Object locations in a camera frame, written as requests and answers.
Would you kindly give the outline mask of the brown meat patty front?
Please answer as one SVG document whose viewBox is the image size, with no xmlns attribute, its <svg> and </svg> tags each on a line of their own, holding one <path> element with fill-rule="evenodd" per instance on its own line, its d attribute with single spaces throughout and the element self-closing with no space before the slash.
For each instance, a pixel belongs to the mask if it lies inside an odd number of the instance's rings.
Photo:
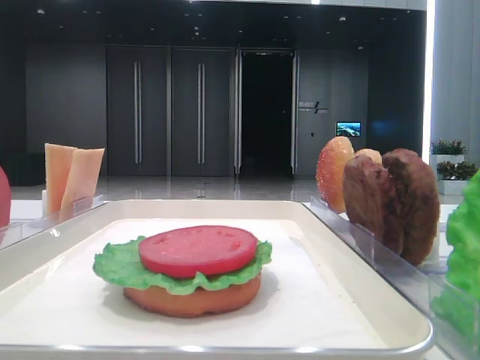
<svg viewBox="0 0 480 360">
<path fill-rule="evenodd" d="M 404 220 L 400 255 L 418 266 L 431 253 L 440 217 L 437 180 L 432 168 L 412 150 L 397 148 L 382 156 L 400 200 Z"/>
</svg>

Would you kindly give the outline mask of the brown meat patty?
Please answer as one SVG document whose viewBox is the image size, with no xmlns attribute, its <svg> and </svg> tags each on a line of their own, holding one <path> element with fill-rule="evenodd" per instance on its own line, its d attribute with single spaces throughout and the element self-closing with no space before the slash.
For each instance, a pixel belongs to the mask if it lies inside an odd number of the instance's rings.
<svg viewBox="0 0 480 360">
<path fill-rule="evenodd" d="M 370 230 L 374 238 L 400 254 L 404 219 L 389 171 L 365 154 L 348 161 L 343 171 L 343 198 L 349 221 Z"/>
<path fill-rule="evenodd" d="M 440 217 L 437 180 L 432 168 L 412 150 L 397 148 L 382 156 L 400 200 L 404 220 L 400 255 L 418 266 L 431 253 Z"/>
</svg>

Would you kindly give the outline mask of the red tomato slice on tray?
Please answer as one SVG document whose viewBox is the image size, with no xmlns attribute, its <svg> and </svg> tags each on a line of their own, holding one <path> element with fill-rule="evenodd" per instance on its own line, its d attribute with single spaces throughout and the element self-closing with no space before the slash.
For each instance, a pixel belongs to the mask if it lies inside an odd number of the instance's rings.
<svg viewBox="0 0 480 360">
<path fill-rule="evenodd" d="M 191 226 L 162 232 L 139 243 L 141 263 L 151 272 L 173 278 L 222 275 L 246 266 L 258 239 L 231 226 Z"/>
</svg>

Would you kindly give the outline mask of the green lettuce leaf on tray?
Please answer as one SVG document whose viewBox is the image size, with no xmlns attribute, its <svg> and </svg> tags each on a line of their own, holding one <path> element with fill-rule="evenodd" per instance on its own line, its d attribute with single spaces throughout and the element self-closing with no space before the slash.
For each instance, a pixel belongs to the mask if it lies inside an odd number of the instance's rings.
<svg viewBox="0 0 480 360">
<path fill-rule="evenodd" d="M 155 274 L 140 261 L 139 236 L 124 244 L 106 244 L 101 253 L 94 256 L 93 271 L 110 284 L 124 288 L 147 290 L 160 287 L 175 296 L 186 296 L 195 290 L 225 290 L 232 285 L 243 285 L 261 274 L 262 267 L 272 261 L 272 243 L 259 241 L 253 260 L 239 270 L 207 277 L 202 273 L 190 279 L 175 279 L 165 274 Z"/>
</svg>

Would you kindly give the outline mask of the orange cheese slice right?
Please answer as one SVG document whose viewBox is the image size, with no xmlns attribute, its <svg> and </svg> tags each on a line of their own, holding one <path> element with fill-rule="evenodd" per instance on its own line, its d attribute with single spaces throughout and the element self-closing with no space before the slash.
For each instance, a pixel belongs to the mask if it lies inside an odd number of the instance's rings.
<svg viewBox="0 0 480 360">
<path fill-rule="evenodd" d="M 103 156 L 104 148 L 78 148 L 73 151 L 61 209 L 66 209 L 77 200 L 95 195 Z"/>
</svg>

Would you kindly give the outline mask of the orange cheese slice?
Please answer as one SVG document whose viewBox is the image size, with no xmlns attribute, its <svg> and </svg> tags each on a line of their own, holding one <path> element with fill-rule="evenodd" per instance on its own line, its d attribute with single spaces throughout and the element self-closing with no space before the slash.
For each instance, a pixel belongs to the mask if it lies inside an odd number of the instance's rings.
<svg viewBox="0 0 480 360">
<path fill-rule="evenodd" d="M 61 209 L 66 209 L 77 200 L 95 195 L 103 156 L 104 148 L 78 148 L 73 151 Z"/>
<path fill-rule="evenodd" d="M 44 144 L 46 167 L 46 213 L 58 212 L 61 208 L 73 153 L 76 147 Z"/>
</svg>

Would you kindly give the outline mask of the orange cheese slice left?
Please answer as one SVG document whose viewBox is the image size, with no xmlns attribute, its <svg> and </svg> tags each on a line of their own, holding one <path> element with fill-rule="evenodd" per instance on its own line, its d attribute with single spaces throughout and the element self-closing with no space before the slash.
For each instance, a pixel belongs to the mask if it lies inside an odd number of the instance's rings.
<svg viewBox="0 0 480 360">
<path fill-rule="evenodd" d="M 58 212 L 61 208 L 73 153 L 76 147 L 44 144 L 46 167 L 46 213 Z"/>
</svg>

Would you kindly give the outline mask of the standing red tomato slice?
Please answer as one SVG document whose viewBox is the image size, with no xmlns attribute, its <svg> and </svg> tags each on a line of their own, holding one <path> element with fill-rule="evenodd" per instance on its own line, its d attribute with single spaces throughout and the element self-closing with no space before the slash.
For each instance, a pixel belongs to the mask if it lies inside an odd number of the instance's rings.
<svg viewBox="0 0 480 360">
<path fill-rule="evenodd" d="M 5 171 L 0 167 L 0 227 L 10 223 L 11 186 Z"/>
</svg>

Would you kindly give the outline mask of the dark double door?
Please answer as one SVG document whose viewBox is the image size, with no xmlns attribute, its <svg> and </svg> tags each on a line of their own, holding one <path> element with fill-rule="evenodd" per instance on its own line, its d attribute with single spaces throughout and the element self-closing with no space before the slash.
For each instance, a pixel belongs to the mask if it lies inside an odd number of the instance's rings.
<svg viewBox="0 0 480 360">
<path fill-rule="evenodd" d="M 233 174 L 233 51 L 107 49 L 111 176 Z"/>
</svg>

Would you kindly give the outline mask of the bottom bun slice on tray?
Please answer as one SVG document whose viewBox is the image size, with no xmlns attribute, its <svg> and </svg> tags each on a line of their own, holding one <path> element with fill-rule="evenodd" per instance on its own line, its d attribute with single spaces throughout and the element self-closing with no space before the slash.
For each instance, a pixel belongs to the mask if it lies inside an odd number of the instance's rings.
<svg viewBox="0 0 480 360">
<path fill-rule="evenodd" d="M 197 288 L 189 295 L 173 295 L 159 286 L 148 289 L 124 288 L 124 296 L 146 311 L 168 317 L 195 318 L 207 314 L 223 314 L 250 304 L 257 296 L 262 275 L 247 283 L 222 290 Z"/>
</svg>

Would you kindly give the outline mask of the standing bun slice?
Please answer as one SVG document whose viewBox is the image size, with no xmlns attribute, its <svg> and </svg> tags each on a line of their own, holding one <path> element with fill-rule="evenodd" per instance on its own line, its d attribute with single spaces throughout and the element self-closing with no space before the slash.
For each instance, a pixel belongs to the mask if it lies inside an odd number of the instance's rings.
<svg viewBox="0 0 480 360">
<path fill-rule="evenodd" d="M 354 157 L 357 157 L 359 155 L 368 156 L 372 161 L 378 164 L 383 163 L 382 155 L 380 154 L 380 152 L 372 148 L 362 148 L 354 153 Z"/>
</svg>

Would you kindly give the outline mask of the white rectangular metal tray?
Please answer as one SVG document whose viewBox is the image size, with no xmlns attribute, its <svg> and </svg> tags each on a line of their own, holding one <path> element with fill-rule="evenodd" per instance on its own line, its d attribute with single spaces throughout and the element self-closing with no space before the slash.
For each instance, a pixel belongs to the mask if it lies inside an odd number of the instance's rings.
<svg viewBox="0 0 480 360">
<path fill-rule="evenodd" d="M 165 317 L 92 270 L 109 243 L 201 224 L 272 244 L 248 306 Z M 1 251 L 3 359 L 422 359 L 433 342 L 431 321 L 297 202 L 115 201 Z"/>
</svg>

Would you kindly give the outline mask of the left clear acrylic rack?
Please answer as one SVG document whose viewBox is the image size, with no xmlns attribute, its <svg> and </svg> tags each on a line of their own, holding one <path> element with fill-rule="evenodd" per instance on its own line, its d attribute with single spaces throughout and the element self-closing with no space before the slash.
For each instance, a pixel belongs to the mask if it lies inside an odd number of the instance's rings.
<svg viewBox="0 0 480 360">
<path fill-rule="evenodd" d="M 77 200 L 73 205 L 52 214 L 46 214 L 46 191 L 42 200 L 13 200 L 11 205 L 10 224 L 1 227 L 1 249 L 21 242 L 65 221 L 105 203 L 104 195 Z"/>
</svg>

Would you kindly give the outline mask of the clear acrylic rack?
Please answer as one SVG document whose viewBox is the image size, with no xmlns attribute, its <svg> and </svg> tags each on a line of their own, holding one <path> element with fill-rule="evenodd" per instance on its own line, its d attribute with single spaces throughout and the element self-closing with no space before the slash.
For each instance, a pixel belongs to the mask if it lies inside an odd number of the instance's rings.
<svg viewBox="0 0 480 360">
<path fill-rule="evenodd" d="M 42 200 L 13 200 L 11 205 L 10 224 L 1 227 L 1 249 L 21 242 L 65 221 L 105 203 L 104 195 L 77 200 L 73 205 L 52 214 L 46 214 L 46 191 Z"/>
<path fill-rule="evenodd" d="M 479 302 L 446 279 L 452 247 L 446 241 L 447 217 L 458 207 L 441 205 L 433 250 L 422 265 L 413 266 L 376 241 L 372 233 L 335 214 L 321 200 L 305 203 L 327 227 L 382 275 L 401 295 L 432 320 L 436 349 L 429 359 L 479 358 Z"/>
</svg>

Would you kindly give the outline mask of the right clear acrylic rack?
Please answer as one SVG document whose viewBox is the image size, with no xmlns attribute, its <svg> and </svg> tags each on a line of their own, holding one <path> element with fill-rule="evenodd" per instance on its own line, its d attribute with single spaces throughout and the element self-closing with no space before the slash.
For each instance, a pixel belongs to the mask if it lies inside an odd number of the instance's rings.
<svg viewBox="0 0 480 360">
<path fill-rule="evenodd" d="M 382 275 L 401 295 L 432 320 L 436 349 L 429 359 L 479 358 L 479 302 L 446 279 L 452 247 L 446 241 L 447 217 L 458 207 L 441 205 L 433 250 L 422 265 L 413 266 L 376 241 L 372 233 L 335 214 L 321 200 L 305 203 L 327 227 Z"/>
</svg>

